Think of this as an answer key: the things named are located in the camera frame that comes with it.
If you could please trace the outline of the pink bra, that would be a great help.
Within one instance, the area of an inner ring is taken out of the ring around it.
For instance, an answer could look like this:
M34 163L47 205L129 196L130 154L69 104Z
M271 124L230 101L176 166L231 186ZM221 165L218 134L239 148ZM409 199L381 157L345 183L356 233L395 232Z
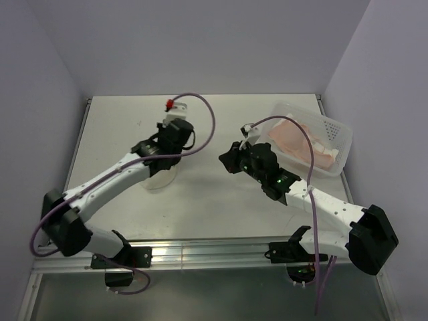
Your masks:
M335 163L338 150L328 148L324 141L314 136L304 124L301 124L301 127L310 139L314 152L314 166L324 170L329 169ZM268 137L283 153L308 164L311 163L312 157L308 142L302 131L294 123L289 120L278 122L268 132Z

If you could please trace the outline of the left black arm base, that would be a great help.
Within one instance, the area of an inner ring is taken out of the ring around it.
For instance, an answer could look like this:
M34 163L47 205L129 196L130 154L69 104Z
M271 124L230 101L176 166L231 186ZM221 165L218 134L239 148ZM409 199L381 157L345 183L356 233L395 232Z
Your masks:
M145 291L151 278L141 268L149 268L152 260L152 247L129 247L121 251L112 259L105 259L100 254L94 254L90 263L92 270L105 270L104 283L111 290L119 293L133 293ZM125 291L133 281L145 280L146 284L141 290Z

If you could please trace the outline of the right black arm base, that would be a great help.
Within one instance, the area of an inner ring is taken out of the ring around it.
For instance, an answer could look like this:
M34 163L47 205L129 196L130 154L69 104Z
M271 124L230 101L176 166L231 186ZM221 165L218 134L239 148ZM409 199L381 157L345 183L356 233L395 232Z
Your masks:
M299 265L288 267L287 273L293 284L300 284L302 287L313 284L316 279L316 256L308 253L300 244L309 230L311 227L307 225L299 227L287 241L268 243L268 250L264 253L264 257L272 264L298 263Z

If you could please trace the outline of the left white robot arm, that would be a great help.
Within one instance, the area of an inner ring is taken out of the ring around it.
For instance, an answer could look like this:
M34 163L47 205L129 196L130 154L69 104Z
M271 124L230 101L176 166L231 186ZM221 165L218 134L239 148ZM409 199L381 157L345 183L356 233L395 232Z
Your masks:
M70 257L81 251L103 255L115 267L129 262L130 244L117 231L104 231L88 224L105 204L131 186L167 171L188 150L195 133L186 120L176 118L158 125L158 132L140 141L120 161L83 185L64 194L50 191L43 204L43 231L59 252Z

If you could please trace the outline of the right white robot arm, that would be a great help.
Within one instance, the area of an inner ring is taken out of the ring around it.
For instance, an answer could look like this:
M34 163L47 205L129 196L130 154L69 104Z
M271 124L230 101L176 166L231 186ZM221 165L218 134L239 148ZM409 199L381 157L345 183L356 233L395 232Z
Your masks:
M360 271L375 276L399 244L382 208L347 203L311 187L280 167L268 143L241 148L234 142L219 160L229 173L255 179L271 200L306 213L315 211L317 218L333 227L333 231L316 231L314 225L303 225L287 241L270 243L266 255L272 263L326 261L331 255L348 258Z

